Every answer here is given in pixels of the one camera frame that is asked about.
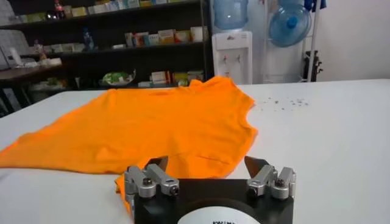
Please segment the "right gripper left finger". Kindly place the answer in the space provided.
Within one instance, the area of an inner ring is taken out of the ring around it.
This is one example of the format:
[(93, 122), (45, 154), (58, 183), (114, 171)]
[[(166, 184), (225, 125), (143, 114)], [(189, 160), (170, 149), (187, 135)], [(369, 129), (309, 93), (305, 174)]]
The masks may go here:
[(129, 166), (124, 172), (125, 197), (138, 195), (141, 198), (152, 198), (157, 193), (157, 186), (162, 194), (177, 197), (180, 192), (179, 180), (169, 176), (165, 171), (168, 156), (152, 158), (144, 169)]

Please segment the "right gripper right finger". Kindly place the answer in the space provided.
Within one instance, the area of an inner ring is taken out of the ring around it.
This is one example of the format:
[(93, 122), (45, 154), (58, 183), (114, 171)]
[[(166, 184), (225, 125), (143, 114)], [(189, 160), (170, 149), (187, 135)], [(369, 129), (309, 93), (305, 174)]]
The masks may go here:
[(278, 200), (295, 198), (296, 173), (290, 167), (284, 167), (280, 172), (265, 159), (250, 156), (244, 157), (244, 163), (249, 172), (247, 194), (249, 197), (263, 196), (268, 189), (271, 197)]

